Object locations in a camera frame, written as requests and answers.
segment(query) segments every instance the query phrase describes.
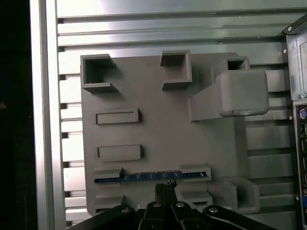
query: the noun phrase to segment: horizontal metal slat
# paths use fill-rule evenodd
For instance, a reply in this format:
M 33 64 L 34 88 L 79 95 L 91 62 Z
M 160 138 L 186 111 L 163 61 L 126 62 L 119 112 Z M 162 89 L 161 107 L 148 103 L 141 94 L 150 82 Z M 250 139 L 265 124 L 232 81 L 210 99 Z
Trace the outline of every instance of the horizontal metal slat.
M 106 54 L 112 58 L 118 57 L 137 57 L 161 55 L 162 51 L 170 50 L 190 50 L 192 54 L 200 53 L 223 53 L 235 52 L 241 56 L 249 57 L 251 64 L 278 64 L 284 63 L 282 43 L 240 43 L 240 44 L 189 44 L 182 46 L 142 46 L 136 48 L 113 48 L 113 49 L 84 49 L 81 48 L 59 52 L 59 73 L 60 74 L 78 74 L 80 73 L 80 56 L 91 54 Z
M 202 0 L 147 0 L 140 4 L 138 0 L 92 0 L 88 4 L 85 0 L 58 0 L 58 17 L 94 16 L 94 15 L 117 15 L 117 14 L 150 14 L 150 13 L 181 13 L 181 12 L 212 12 L 219 11 L 250 11 L 258 10 L 261 6 L 265 9 L 287 9 L 307 7 L 303 0 L 292 2 L 278 0 L 208 0 L 206 4 Z
M 268 91 L 282 92 L 290 90 L 289 73 L 283 69 L 267 70 Z
M 67 35 L 58 37 L 59 46 L 80 46 L 97 44 L 120 43 L 148 43 L 154 41 L 184 41 L 201 40 L 214 41 L 225 38 L 251 38 L 251 37 L 276 37 L 281 36 L 287 24 L 278 26 L 263 26 L 255 28 L 199 28 L 199 29 L 169 29 L 164 31 L 147 31 L 141 33 L 122 34 L 91 34 L 91 35 Z
M 269 110 L 264 115 L 257 116 L 246 116 L 246 121 L 276 121 L 276 120 L 287 120 L 288 111 L 286 109 Z
M 86 220 L 92 217 L 86 208 L 74 208 L 66 210 L 66 221 Z
M 248 158 L 248 164 L 250 179 L 293 175 L 290 154 L 253 156 Z
M 248 218 L 267 224 L 278 230 L 294 230 L 296 228 L 295 211 L 248 214 Z
M 123 20 L 115 22 L 80 22 L 58 24 L 59 35 L 101 34 L 158 31 L 180 28 L 237 28 L 242 26 L 280 25 L 286 26 L 301 17 L 301 13 L 274 15 L 229 16 L 229 17 L 195 17 L 167 18 L 151 20 Z
M 289 206 L 295 204 L 295 195 L 266 195 L 260 197 L 260 207 Z
M 66 197 L 65 207 L 86 207 L 86 196 Z
M 63 161 L 83 161 L 83 135 L 62 140 Z
M 260 196 L 272 196 L 277 194 L 293 194 L 294 183 L 259 184 Z
M 248 150 L 291 147 L 289 126 L 248 127 L 246 129 Z
M 85 190 L 85 172 L 84 167 L 64 168 L 64 191 Z

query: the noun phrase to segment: metal louvered panel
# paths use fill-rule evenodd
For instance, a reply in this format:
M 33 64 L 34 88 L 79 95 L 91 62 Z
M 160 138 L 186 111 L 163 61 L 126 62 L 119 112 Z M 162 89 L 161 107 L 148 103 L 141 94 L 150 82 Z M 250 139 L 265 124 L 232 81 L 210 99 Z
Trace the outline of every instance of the metal louvered panel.
M 54 0 L 47 0 L 49 5 Z M 80 87 L 80 55 L 109 53 L 111 57 L 159 55 L 162 50 L 188 49 L 193 54 L 234 52 L 248 56 L 252 68 L 265 69 L 271 93 L 270 110 L 246 118 L 248 149 L 274 150 L 270 155 L 249 156 L 250 176 L 262 179 L 292 175 L 288 106 L 291 103 L 287 60 L 281 31 L 307 9 L 304 0 L 57 0 L 59 102 L 61 103 L 62 158 L 66 220 L 90 217 L 86 211 Z M 52 85 L 57 82 L 52 76 Z M 277 164 L 277 171 L 268 168 Z M 292 182 L 266 187 L 263 207 L 292 205 Z M 250 215 L 284 219 L 295 229 L 294 212 Z

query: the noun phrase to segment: raised rectangular block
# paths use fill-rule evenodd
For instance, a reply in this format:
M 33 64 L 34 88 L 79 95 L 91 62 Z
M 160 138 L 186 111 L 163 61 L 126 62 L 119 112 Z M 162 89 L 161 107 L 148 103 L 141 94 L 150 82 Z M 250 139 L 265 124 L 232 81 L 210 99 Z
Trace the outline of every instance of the raised rectangular block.
M 109 82 L 85 84 L 82 86 L 82 89 L 87 90 L 92 94 L 103 92 L 117 92 L 117 89 Z
M 122 173 L 123 169 L 95 169 L 93 173 L 93 179 L 119 178 Z
M 110 109 L 97 112 L 95 114 L 95 124 L 115 124 L 138 122 L 138 109 Z
M 182 192 L 181 195 L 184 201 L 196 206 L 206 207 L 213 204 L 212 196 L 207 191 Z
M 97 157 L 103 162 L 139 160 L 141 158 L 141 146 L 122 145 L 98 147 Z
M 200 173 L 206 176 L 183 179 L 183 182 L 194 182 L 194 181 L 210 181 L 211 180 L 211 168 L 206 163 L 186 163 L 180 166 L 182 174 L 188 173 Z

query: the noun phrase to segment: gray plastic part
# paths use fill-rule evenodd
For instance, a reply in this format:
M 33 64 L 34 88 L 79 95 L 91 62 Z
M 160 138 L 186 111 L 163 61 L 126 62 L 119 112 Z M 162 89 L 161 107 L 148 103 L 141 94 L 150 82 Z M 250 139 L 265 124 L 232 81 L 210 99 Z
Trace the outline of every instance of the gray plastic part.
M 191 121 L 262 115 L 269 110 L 264 70 L 249 70 L 246 57 L 227 58 L 211 69 L 212 85 L 190 99 Z
M 214 66 L 237 55 L 189 54 L 182 51 L 174 53 L 178 55 L 180 52 L 183 54 L 178 57 L 179 59 L 190 59 L 188 66 L 193 67 L 193 81 L 188 75 L 177 75 L 177 66 L 173 68 L 171 64 L 178 62 L 174 61 L 175 57 L 168 58 L 164 53 L 165 57 L 162 55 L 162 57 L 113 58 L 110 63 L 112 68 L 107 69 L 102 80 L 103 83 L 111 83 L 117 89 L 117 93 L 92 94 L 82 88 L 86 203 L 91 215 L 96 213 L 97 207 L 94 204 L 97 197 L 124 195 L 125 202 L 137 208 L 143 201 L 154 200 L 153 188 L 156 183 L 166 182 L 165 180 L 121 184 L 94 182 L 94 179 L 118 178 L 123 171 L 125 173 L 173 170 L 190 173 L 206 172 L 207 177 L 200 178 L 201 181 L 194 181 L 194 178 L 178 180 L 176 192 L 181 194 L 181 191 L 184 193 L 203 191 L 203 196 L 206 196 L 208 190 L 214 204 L 219 204 L 219 200 L 215 200 L 219 192 L 212 193 L 209 188 L 218 186 L 215 178 L 248 177 L 244 117 L 200 122 L 190 120 L 189 98 L 212 84 L 211 69 Z M 90 55 L 91 59 L 100 60 L 101 57 L 105 59 L 108 56 Z M 82 73 L 83 84 L 87 76 L 86 71 Z M 176 90 L 162 90 L 162 86 L 168 81 Z M 181 81 L 188 82 L 187 87 L 181 88 L 174 83 Z M 128 110 L 131 116 L 123 114 L 124 110 Z M 105 111 L 122 111 L 112 115 L 118 116 L 116 120 L 122 123 L 114 123 L 114 118 L 112 120 L 110 117 L 106 118 Z M 96 114 L 102 114 L 102 124 L 96 124 Z M 137 150 L 134 155 L 134 150 L 127 147 L 127 152 L 121 155 L 121 150 L 116 149 L 118 146 L 124 146 L 123 148 L 140 146 L 140 152 Z M 107 154 L 105 156 L 102 154 L 100 155 L 102 158 L 99 158 L 98 148 L 99 151 L 107 150 Z M 238 197 L 240 195 L 234 196 L 234 206 Z
M 183 201 L 206 207 L 213 204 L 213 198 L 207 191 L 181 192 Z
M 190 51 L 162 52 L 160 66 L 168 76 L 162 90 L 186 88 L 192 82 Z
M 206 177 L 183 179 L 183 182 L 194 182 L 194 181 L 210 181 L 211 180 L 211 168 L 205 163 L 186 163 L 180 166 L 182 173 L 205 173 Z
M 106 75 L 118 74 L 109 54 L 81 56 L 81 85 L 90 93 L 117 92 L 110 82 L 103 82 Z
M 141 158 L 141 146 L 121 145 L 98 147 L 97 157 L 103 162 L 139 160 Z
M 209 192 L 222 197 L 236 212 L 251 213 L 260 210 L 259 186 L 244 177 L 217 178 Z
M 95 124 L 97 125 L 138 121 L 138 109 L 108 109 L 95 113 Z
M 123 169 L 94 169 L 93 179 L 119 178 Z

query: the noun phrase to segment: usb port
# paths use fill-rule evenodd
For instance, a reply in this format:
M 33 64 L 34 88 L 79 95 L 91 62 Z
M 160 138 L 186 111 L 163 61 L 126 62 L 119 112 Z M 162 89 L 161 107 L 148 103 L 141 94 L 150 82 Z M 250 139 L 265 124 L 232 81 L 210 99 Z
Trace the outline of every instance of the usb port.
M 305 151 L 305 141 L 303 139 L 301 139 L 301 148 L 302 148 L 302 152 Z
M 301 124 L 300 126 L 301 135 L 307 134 L 307 124 Z
M 303 167 L 306 169 L 306 157 L 303 157 Z

